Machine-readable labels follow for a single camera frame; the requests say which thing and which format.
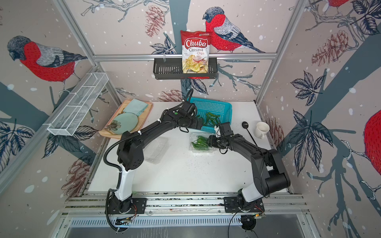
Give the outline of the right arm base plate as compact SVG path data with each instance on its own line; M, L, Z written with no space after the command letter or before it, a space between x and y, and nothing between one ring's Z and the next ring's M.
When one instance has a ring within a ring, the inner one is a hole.
M262 199L246 202L244 198L237 196L227 196L223 198L223 206L226 213L264 213L265 208Z

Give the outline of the teal plastic mesh basket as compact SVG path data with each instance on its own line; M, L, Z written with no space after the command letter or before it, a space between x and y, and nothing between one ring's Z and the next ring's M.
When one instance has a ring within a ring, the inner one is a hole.
M191 98L190 102L196 105L197 116L199 117L204 118L206 112L211 112L220 116L221 123L231 123L232 121L232 105L230 103L201 98ZM214 127L203 126L201 130L209 133L215 132Z

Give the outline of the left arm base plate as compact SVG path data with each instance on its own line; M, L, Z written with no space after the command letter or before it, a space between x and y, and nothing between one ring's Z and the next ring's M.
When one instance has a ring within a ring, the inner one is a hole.
M146 204L146 198L128 198L120 201L116 197L112 197L107 201L106 211L109 215L144 214Z

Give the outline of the white ceramic cup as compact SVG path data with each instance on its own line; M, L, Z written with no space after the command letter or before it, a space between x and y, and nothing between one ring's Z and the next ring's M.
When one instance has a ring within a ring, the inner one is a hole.
M265 122L258 122L255 128L255 137L259 139L263 139L267 133L269 132L270 127Z

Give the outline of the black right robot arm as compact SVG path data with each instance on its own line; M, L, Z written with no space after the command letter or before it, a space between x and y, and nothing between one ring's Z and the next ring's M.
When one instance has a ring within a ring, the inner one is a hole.
M290 187L291 180L277 150L260 148L242 135L234 134L229 123L218 123L214 130L215 135L208 138L209 146L239 153L251 163L253 182L237 195L241 208L249 209L263 197Z

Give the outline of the light green folded cloth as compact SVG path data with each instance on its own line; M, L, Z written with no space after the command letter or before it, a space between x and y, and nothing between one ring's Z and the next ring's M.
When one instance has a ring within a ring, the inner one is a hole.
M138 99L133 99L127 106L123 109L124 113L132 113L136 116L140 116L148 107L146 102L140 101Z

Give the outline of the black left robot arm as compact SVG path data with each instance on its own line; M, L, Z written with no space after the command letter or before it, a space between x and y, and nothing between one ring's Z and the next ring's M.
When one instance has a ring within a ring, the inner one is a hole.
M133 207L132 176L134 170L142 165L143 149L149 143L176 128L188 133L190 129L200 130L203 127L203 119L197 117L197 107L191 102L192 94L191 89L179 105L165 109L160 118L149 126L133 133L124 132L121 139L106 150L103 162L118 169L116 188L110 188L106 196L106 214L109 210L126 214Z

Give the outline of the Chuba cassava chips bag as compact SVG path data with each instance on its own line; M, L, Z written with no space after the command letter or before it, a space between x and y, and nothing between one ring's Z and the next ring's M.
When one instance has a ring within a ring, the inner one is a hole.
M210 32L181 31L183 73L208 73Z

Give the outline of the green peppers pile container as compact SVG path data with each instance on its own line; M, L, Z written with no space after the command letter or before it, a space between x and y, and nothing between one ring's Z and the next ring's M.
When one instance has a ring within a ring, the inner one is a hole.
M199 151L209 150L208 138L203 136L197 136L197 139L195 141L192 141L191 145L195 150L199 150Z

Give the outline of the green ceramic plate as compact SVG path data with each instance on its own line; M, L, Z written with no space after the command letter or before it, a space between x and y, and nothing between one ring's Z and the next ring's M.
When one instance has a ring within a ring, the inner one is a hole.
M116 116L106 129L114 134L123 134L132 131L138 124L138 116L132 113L122 113Z

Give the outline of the black metal spoon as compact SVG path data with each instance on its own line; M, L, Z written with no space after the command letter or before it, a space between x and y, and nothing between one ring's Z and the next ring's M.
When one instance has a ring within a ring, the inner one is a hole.
M254 137L251 135L250 131L248 130L249 128L249 124L247 122L242 122L242 127L248 132L250 138L252 139L252 141L254 142L255 146L258 146Z

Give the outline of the wooden tray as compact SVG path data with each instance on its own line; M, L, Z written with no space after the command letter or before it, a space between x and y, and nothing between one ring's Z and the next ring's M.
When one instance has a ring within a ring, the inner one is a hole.
M125 100L99 134L107 138L121 139L126 131L136 132L142 129L152 108L151 102Z

